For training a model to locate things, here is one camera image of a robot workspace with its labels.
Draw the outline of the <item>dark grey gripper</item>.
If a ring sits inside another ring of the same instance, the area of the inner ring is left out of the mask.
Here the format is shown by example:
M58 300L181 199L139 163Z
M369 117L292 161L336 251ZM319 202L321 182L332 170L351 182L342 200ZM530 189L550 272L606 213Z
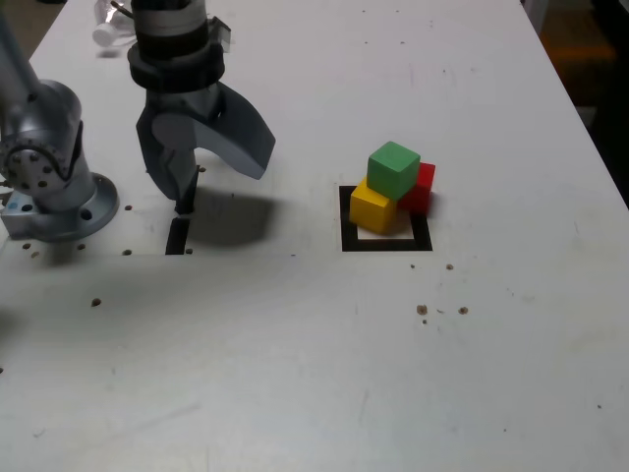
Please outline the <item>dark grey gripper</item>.
M258 180L276 143L257 110L222 83L179 93L148 89L137 132L146 171L172 201L182 201L192 185L194 149Z

